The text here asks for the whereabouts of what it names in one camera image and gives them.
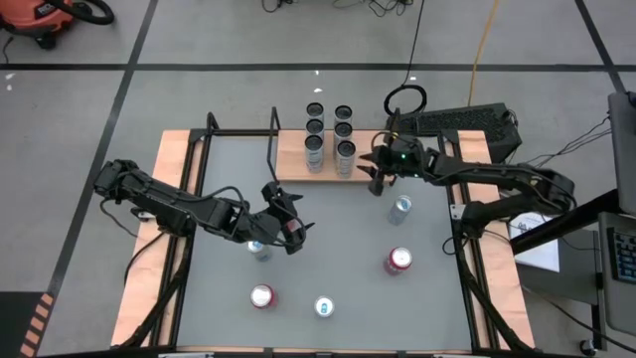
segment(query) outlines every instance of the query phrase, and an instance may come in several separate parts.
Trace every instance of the soda can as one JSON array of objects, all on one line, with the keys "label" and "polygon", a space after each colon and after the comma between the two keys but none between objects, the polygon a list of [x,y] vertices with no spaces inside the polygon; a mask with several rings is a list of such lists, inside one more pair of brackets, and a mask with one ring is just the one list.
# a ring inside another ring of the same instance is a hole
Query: soda can
[{"label": "soda can", "polygon": [[309,119],[318,119],[321,122],[325,122],[325,109],[322,104],[318,102],[309,103],[307,105],[307,115]]},{"label": "soda can", "polygon": [[247,250],[254,255],[257,261],[262,263],[271,258],[271,249],[267,245],[263,245],[260,242],[247,242]]},{"label": "soda can", "polygon": [[398,196],[389,211],[389,222],[393,225],[401,224],[410,212],[411,207],[412,203],[409,197],[406,195]]},{"label": "soda can", "polygon": [[325,146],[318,135],[310,135],[305,138],[305,163],[310,173],[320,173]]},{"label": "soda can", "polygon": [[413,257],[405,248],[394,248],[385,260],[385,270],[390,275],[400,274],[410,268]]},{"label": "soda can", "polygon": [[343,140],[351,140],[351,134],[354,128],[349,123],[338,123],[334,127],[334,158],[336,157],[336,151],[338,150],[338,144]]},{"label": "soda can", "polygon": [[314,302],[314,311],[321,318],[327,318],[334,312],[334,300],[327,296],[320,296]]},{"label": "soda can", "polygon": [[305,133],[307,136],[318,135],[320,139],[325,140],[325,124],[320,119],[309,119],[305,124]]},{"label": "soda can", "polygon": [[354,161],[356,159],[356,144],[349,140],[343,140],[338,144],[336,151],[336,174],[340,178],[351,177],[354,171]]},{"label": "soda can", "polygon": [[334,127],[338,125],[338,123],[349,123],[353,125],[353,117],[354,112],[348,105],[339,105],[336,107],[336,120],[334,121]]},{"label": "soda can", "polygon": [[276,306],[278,299],[276,292],[268,284],[259,284],[249,296],[251,304],[258,309],[268,309]]}]

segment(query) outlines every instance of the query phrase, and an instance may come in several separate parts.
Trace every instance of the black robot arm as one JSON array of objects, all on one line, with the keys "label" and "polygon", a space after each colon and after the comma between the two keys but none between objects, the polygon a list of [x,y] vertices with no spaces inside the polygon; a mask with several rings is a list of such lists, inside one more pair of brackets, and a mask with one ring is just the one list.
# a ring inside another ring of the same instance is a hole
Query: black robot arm
[{"label": "black robot arm", "polygon": [[514,218],[530,211],[560,215],[575,203],[572,196],[574,183],[553,170],[523,164],[466,163],[437,150],[424,149],[416,137],[389,132],[384,135],[385,145],[372,143],[372,152],[361,156],[376,167],[358,166],[371,176],[369,189],[374,195],[382,195],[387,175],[422,178],[436,186],[495,184],[518,192],[518,195],[491,203],[470,202],[455,206],[456,210],[451,213],[453,219],[469,237],[479,238],[493,220]]},{"label": "black robot arm", "polygon": [[[298,219],[293,201],[301,195],[285,193],[276,183],[267,183],[261,194],[268,208],[249,212],[249,203],[235,187],[226,187],[205,197],[198,197],[155,180],[130,160],[106,162],[94,181],[95,193],[119,204],[128,200],[156,217],[162,232],[178,237],[193,234],[197,226],[235,243],[259,241],[285,246],[288,254],[302,248],[306,230]],[[220,198],[232,190],[238,200]],[[278,238],[283,234],[284,241]]]}]

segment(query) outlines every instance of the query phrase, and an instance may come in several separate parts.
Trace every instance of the shop vacuum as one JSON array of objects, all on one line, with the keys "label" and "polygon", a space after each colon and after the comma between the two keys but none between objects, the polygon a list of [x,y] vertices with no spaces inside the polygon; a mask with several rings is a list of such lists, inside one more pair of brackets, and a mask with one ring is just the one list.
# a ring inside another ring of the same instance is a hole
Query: shop vacuum
[{"label": "shop vacuum", "polygon": [[93,16],[92,8],[73,0],[0,0],[0,29],[36,40],[42,49],[56,46],[56,37],[71,27],[73,19],[95,25],[114,21],[110,7],[102,0],[85,0],[101,10]]}]

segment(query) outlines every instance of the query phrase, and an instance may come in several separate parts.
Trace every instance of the keyboard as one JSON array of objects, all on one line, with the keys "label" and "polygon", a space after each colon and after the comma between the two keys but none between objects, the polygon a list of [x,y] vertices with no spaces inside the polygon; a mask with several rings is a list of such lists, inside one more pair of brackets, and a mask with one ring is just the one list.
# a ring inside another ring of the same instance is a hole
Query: keyboard
[{"label": "keyboard", "polygon": [[614,232],[608,244],[614,279],[636,283],[636,237]]}]

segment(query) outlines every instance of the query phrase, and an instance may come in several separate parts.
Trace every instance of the metal cylinder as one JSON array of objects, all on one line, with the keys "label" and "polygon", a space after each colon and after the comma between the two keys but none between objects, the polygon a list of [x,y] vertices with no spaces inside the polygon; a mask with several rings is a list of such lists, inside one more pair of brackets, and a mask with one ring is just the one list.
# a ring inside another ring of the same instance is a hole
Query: metal cylinder
[{"label": "metal cylinder", "polygon": [[336,157],[336,151],[338,151],[338,144],[344,140],[351,141],[351,134],[354,128],[349,123],[338,123],[334,127],[334,158]]},{"label": "metal cylinder", "polygon": [[278,299],[276,292],[269,284],[259,284],[249,296],[251,304],[258,309],[268,309],[276,306]]},{"label": "metal cylinder", "polygon": [[412,206],[413,205],[409,197],[406,195],[398,196],[389,210],[389,222],[393,225],[401,224],[404,219],[406,219],[406,216],[410,212]]},{"label": "metal cylinder", "polygon": [[385,271],[390,275],[400,274],[410,268],[413,257],[405,248],[394,248],[385,260]]},{"label": "metal cylinder", "polygon": [[348,105],[339,105],[336,107],[336,119],[334,121],[334,127],[338,124],[338,123],[349,123],[349,124],[353,124],[353,117],[354,112],[351,110],[351,108]]},{"label": "metal cylinder", "polygon": [[318,119],[325,122],[325,108],[318,102],[309,103],[307,105],[307,115],[309,119]]},{"label": "metal cylinder", "polygon": [[334,300],[327,296],[320,296],[314,302],[314,311],[321,318],[327,318],[334,312]]},{"label": "metal cylinder", "polygon": [[310,173],[320,173],[325,146],[318,135],[310,135],[305,138],[305,163]]},{"label": "metal cylinder", "polygon": [[355,160],[356,144],[350,140],[341,141],[336,150],[336,174],[343,179],[351,177]]},{"label": "metal cylinder", "polygon": [[247,242],[247,250],[254,255],[257,261],[262,263],[271,258],[271,249],[267,245],[263,245],[260,242]]},{"label": "metal cylinder", "polygon": [[309,119],[305,124],[305,133],[307,136],[318,135],[320,139],[325,140],[325,124],[320,119]]}]

